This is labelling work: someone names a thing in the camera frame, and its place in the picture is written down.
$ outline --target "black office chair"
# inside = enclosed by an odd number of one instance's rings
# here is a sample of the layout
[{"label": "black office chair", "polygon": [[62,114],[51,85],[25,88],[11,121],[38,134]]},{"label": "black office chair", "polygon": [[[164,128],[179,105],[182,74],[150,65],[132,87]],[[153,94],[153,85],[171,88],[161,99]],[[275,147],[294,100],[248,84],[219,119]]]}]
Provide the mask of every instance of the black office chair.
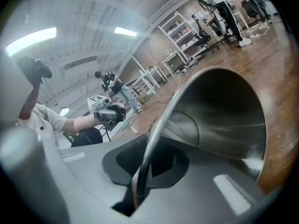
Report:
[{"label": "black office chair", "polygon": [[207,45],[207,42],[211,40],[211,36],[201,27],[199,19],[195,15],[192,15],[191,17],[195,20],[199,30],[199,32],[193,36],[197,39],[194,46],[205,47],[207,52],[210,51],[213,54],[214,52]]}]

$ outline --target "white sleeve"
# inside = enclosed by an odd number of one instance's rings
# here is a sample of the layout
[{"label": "white sleeve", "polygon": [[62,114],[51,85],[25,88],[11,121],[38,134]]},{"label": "white sleeve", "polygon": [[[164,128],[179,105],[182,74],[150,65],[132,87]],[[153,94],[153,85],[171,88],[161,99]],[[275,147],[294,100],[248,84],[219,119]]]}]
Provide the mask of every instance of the white sleeve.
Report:
[{"label": "white sleeve", "polygon": [[47,112],[49,122],[51,123],[53,129],[55,131],[60,132],[62,130],[67,118],[57,114],[55,111],[53,111],[47,107],[44,107],[44,109]]}]

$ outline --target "brick wall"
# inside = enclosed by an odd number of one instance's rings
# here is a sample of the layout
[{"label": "brick wall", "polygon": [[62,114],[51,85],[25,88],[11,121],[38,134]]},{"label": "brick wall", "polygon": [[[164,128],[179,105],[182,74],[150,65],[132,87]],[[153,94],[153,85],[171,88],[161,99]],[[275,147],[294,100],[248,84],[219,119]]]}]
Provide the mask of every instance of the brick wall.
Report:
[{"label": "brick wall", "polygon": [[[241,1],[242,0],[233,0],[236,3],[237,8],[243,13],[244,18],[246,19],[247,23],[251,23],[253,20],[248,18],[245,12],[243,11],[241,7]],[[187,20],[191,19],[192,14],[196,14],[202,10],[202,7],[198,4],[197,0],[190,0],[189,2],[185,3],[181,7],[177,9],[177,11],[185,17]],[[160,25],[163,25],[166,21],[168,21],[173,14],[170,14],[167,18],[165,18]],[[243,26],[242,21],[239,17],[237,17],[238,22]],[[194,22],[193,27],[198,30],[196,23]],[[200,22],[200,25],[202,28],[209,34],[212,33],[212,29],[210,27],[207,27],[203,22]],[[211,37],[211,41],[208,44],[216,42],[215,37]],[[198,47],[189,48],[188,52],[191,54],[194,54],[197,49],[200,49]],[[166,37],[166,35],[159,29],[155,28],[153,32],[149,35],[147,39],[144,40],[144,42],[140,45],[140,47],[137,49],[137,51],[134,53],[135,58],[139,61],[139,63],[147,69],[150,65],[151,66],[159,66],[166,75],[169,74],[169,72],[166,70],[166,68],[162,65],[162,61],[169,55],[169,50],[176,50],[176,47],[172,44],[172,42]],[[182,62],[180,59],[172,59],[171,64],[173,65],[173,68],[176,68]],[[125,70],[122,72],[121,77],[122,80],[131,81],[139,76],[139,67],[136,65],[134,61],[129,61],[126,65]]]}]

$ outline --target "black rubber mat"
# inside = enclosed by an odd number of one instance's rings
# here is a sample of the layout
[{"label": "black rubber mat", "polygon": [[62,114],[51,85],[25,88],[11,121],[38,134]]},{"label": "black rubber mat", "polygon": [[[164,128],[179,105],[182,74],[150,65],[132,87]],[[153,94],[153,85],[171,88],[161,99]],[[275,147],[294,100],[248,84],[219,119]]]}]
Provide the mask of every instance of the black rubber mat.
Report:
[{"label": "black rubber mat", "polygon": [[[173,147],[171,139],[161,138],[151,160],[152,178],[148,188],[166,188],[178,182],[186,173],[189,160],[179,149]],[[108,152],[102,166],[112,182],[128,186],[138,170],[147,146],[146,136]]]}]

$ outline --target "hand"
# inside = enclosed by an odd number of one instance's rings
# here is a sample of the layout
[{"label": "hand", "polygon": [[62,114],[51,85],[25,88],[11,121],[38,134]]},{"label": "hand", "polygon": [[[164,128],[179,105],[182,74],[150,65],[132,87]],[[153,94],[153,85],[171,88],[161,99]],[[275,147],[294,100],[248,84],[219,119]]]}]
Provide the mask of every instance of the hand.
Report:
[{"label": "hand", "polygon": [[112,88],[112,87],[114,87],[115,86],[115,83],[113,82],[113,81],[110,81],[109,82],[109,86],[108,86],[108,88]]}]

